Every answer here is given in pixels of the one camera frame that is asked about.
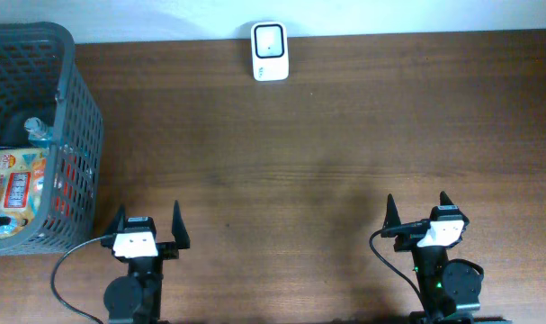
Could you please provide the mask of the blue mouthwash bottle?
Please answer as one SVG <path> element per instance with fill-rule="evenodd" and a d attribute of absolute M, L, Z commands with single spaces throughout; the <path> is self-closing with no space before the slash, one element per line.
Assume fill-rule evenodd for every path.
<path fill-rule="evenodd" d="M 28 141 L 38 148 L 48 148 L 52 141 L 53 128 L 38 117 L 31 117 L 24 122 L 24 129 L 28 132 Z"/>

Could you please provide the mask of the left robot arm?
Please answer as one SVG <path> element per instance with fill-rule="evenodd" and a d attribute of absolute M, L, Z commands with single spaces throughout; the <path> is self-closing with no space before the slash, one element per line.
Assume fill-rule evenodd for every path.
<path fill-rule="evenodd" d="M 103 304 L 110 323 L 161 323 L 163 263 L 179 258 L 191 246 L 180 205 L 174 203 L 171 223 L 173 239 L 157 242 L 157 229 L 150 217 L 126 216 L 123 206 L 116 212 L 101 242 L 112 256 L 128 266 L 124 276 L 106 288 Z"/>

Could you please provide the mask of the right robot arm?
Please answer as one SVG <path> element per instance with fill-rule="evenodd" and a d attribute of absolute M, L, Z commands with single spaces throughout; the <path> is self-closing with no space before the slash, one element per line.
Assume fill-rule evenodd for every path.
<path fill-rule="evenodd" d="M 414 263 L 417 297 L 423 309 L 413 311 L 411 323 L 472 323 L 480 308 L 484 270 L 464 259 L 450 259 L 447 250 L 462 241 L 470 220 L 445 192 L 427 219 L 402 223 L 392 195 L 387 197 L 380 235 L 394 238 L 395 252 L 409 252 Z"/>

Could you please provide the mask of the white barcode scanner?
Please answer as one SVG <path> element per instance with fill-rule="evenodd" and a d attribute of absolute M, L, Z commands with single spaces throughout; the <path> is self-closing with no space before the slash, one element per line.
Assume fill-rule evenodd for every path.
<path fill-rule="evenodd" d="M 251 27 L 253 77 L 258 82 L 280 81 L 289 76 L 286 27 L 281 22 L 258 22 Z"/>

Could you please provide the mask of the dark grey plastic basket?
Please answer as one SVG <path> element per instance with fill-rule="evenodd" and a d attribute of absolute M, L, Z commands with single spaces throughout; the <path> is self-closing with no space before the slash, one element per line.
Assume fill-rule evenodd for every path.
<path fill-rule="evenodd" d="M 0 149 L 29 146 L 31 117 L 52 131 L 47 184 L 35 216 L 0 238 L 0 256 L 60 253 L 89 239 L 104 136 L 70 32 L 53 22 L 0 24 Z"/>

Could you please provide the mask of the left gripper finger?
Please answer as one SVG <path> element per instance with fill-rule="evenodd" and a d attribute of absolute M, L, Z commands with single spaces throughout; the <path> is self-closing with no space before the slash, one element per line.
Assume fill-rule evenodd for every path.
<path fill-rule="evenodd" d="M 178 201 L 174 203 L 171 233 L 178 249 L 188 249 L 191 246 L 191 240 L 184 225 Z"/>
<path fill-rule="evenodd" d="M 107 226 L 104 235 L 115 235 L 124 230 L 126 220 L 125 206 L 122 204 Z"/>

